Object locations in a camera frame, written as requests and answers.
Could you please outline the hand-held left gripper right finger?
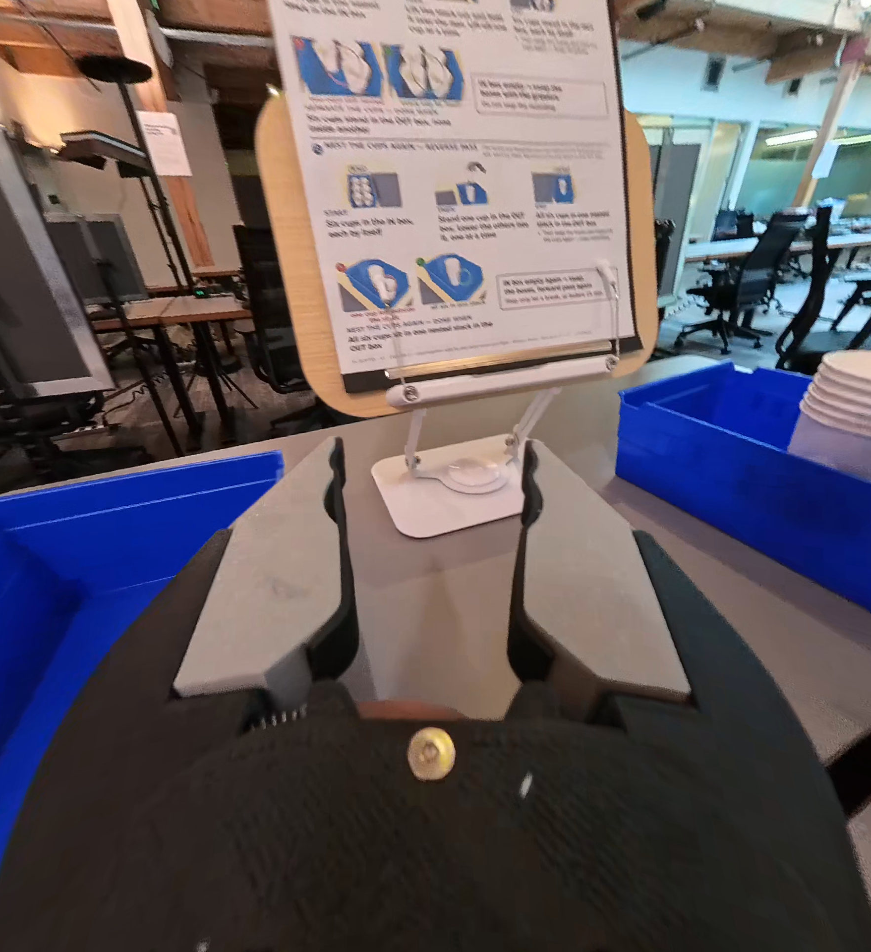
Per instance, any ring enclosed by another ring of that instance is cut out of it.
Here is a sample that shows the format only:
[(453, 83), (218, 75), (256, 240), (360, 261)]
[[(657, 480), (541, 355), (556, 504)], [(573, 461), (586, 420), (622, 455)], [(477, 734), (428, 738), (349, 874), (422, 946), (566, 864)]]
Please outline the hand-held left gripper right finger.
[(634, 530), (538, 440), (524, 448), (509, 664), (570, 720), (608, 699), (685, 705), (691, 685)]

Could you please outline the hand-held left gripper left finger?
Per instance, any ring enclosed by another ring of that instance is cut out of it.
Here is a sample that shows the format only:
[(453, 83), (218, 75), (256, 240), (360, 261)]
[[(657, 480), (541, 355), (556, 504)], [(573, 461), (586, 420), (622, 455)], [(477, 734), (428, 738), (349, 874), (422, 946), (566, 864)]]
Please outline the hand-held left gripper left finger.
[(232, 525), (174, 680), (196, 697), (307, 700), (360, 644), (344, 500), (345, 448), (328, 438)]

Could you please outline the blue plastic bin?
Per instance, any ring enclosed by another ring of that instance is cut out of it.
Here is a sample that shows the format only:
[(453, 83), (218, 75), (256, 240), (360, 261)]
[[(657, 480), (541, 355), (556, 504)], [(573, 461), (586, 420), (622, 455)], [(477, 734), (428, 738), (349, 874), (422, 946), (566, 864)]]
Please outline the blue plastic bin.
[(0, 864), (39, 762), (97, 664), (283, 474), (271, 450), (0, 497)]
[(808, 385), (718, 362), (625, 389), (615, 472), (871, 613), (871, 482), (787, 452)]

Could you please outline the stack of nested paper cups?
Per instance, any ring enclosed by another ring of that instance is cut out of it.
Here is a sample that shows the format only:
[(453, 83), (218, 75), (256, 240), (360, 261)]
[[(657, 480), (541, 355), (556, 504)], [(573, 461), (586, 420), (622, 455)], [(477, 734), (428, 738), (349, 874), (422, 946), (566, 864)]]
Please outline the stack of nested paper cups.
[(787, 451), (871, 482), (871, 351), (822, 357), (800, 401)]

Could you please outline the wooden desk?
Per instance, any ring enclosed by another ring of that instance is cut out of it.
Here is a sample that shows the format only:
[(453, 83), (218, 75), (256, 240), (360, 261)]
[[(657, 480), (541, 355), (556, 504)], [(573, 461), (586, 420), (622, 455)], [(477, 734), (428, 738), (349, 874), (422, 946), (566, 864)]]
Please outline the wooden desk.
[(100, 307), (91, 313), (90, 324), (92, 329), (100, 334), (122, 332), (131, 338), (132, 345), (136, 345), (136, 331), (152, 332), (161, 364), (187, 425), (189, 451), (194, 452), (201, 446), (203, 417), (193, 407), (190, 392), (172, 352), (168, 330), (171, 327), (185, 327), (190, 330), (197, 363), (204, 370), (216, 409), (219, 421), (218, 440), (221, 446), (229, 447), (238, 442), (236, 417), (224, 395), (222, 380), (226, 374), (221, 367), (209, 327), (250, 318), (251, 311), (237, 303), (231, 295), (209, 298), (179, 295), (113, 305), (109, 308)]

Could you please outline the wooden document stand white base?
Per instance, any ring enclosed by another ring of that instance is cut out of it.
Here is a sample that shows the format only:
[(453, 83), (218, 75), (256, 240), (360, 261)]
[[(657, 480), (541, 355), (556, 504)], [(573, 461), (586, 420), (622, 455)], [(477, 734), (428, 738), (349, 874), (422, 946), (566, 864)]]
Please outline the wooden document stand white base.
[(529, 380), (526, 374), (513, 373), (430, 380), (434, 388), (428, 396), (433, 401), (420, 400), (415, 387), (351, 395), (334, 344), (284, 84), (261, 114), (255, 147), (294, 334), (311, 387), (342, 413), (407, 416), (404, 447), (370, 469), (395, 529), (409, 538), (428, 539), (519, 513), (524, 447), (559, 391), (586, 380), (632, 373), (646, 362), (656, 342), (653, 202), (647, 235), (656, 267), (656, 303), (647, 314), (657, 320), (656, 337), (643, 354), (624, 359), (616, 372), (606, 373), (601, 363), (596, 374), (568, 379), (544, 374)]

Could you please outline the grey monitor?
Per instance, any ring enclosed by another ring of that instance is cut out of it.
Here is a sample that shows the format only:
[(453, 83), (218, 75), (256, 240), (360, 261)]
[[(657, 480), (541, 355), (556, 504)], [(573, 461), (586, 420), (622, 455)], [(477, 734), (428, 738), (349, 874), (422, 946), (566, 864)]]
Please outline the grey monitor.
[(147, 285), (119, 215), (48, 212), (44, 219), (63, 267), (85, 304), (112, 303), (101, 277), (100, 262), (107, 267), (110, 286), (119, 302), (149, 299)]
[(0, 128), (0, 369), (25, 399), (114, 387), (85, 304)]

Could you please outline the printed instruction sheet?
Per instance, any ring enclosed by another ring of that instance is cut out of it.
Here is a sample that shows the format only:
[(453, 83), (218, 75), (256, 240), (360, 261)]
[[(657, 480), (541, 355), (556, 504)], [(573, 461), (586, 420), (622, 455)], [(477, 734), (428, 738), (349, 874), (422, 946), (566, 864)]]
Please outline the printed instruction sheet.
[(344, 379), (641, 342), (609, 2), (269, 2)]

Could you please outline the long white desk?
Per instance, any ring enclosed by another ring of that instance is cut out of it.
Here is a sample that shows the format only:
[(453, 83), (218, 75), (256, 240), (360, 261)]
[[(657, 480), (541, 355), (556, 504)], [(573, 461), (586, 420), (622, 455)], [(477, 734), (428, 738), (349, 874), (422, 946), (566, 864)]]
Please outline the long white desk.
[[(691, 243), (686, 246), (683, 262), (685, 265), (699, 268), (710, 262), (742, 261), (752, 253), (763, 237), (764, 233), (752, 237)], [(827, 248), (832, 262), (836, 263), (852, 252), (857, 253), (864, 248), (871, 248), (871, 230), (830, 234), (827, 239)], [(786, 258), (792, 260), (809, 258), (811, 249), (811, 239), (804, 232), (800, 232), (796, 235), (796, 240), (790, 244)]]

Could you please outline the white paper notice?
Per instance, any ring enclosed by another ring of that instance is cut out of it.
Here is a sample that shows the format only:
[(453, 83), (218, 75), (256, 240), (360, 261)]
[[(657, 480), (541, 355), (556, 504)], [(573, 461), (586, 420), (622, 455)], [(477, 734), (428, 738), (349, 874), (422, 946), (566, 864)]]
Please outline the white paper notice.
[(191, 163), (177, 117), (169, 112), (135, 114), (155, 174), (161, 178), (191, 178)]

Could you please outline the black floor lamp stand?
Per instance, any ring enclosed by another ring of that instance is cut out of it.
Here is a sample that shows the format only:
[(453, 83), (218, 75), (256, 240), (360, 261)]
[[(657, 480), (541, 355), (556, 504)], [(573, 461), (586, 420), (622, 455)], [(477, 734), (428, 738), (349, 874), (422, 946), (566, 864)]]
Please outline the black floor lamp stand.
[[(187, 290), (195, 295), (196, 284), (191, 272), (187, 255), (181, 244), (180, 236), (171, 213), (167, 196), (159, 182), (158, 175), (146, 143), (142, 122), (138, 111), (132, 103), (130, 88), (146, 83), (153, 78), (152, 69), (144, 63), (134, 61), (126, 56), (107, 54), (88, 54), (77, 59), (79, 71), (88, 79), (100, 81), (117, 87), (122, 104), (132, 124), (135, 148), (143, 155), (146, 177), (151, 187), (144, 187), (147, 197), (156, 200), (161, 225), (157, 226), (159, 235), (171, 242), (173, 252), (168, 251), (168, 263), (172, 276), (177, 283), (179, 295)], [(219, 443), (221, 447), (238, 445), (237, 417), (233, 408), (227, 403), (224, 387), (221, 384), (221, 368), (219, 356), (215, 347), (208, 322), (188, 322), (195, 348), (195, 366), (204, 371), (204, 378), (212, 395), (217, 417), (219, 420)]]

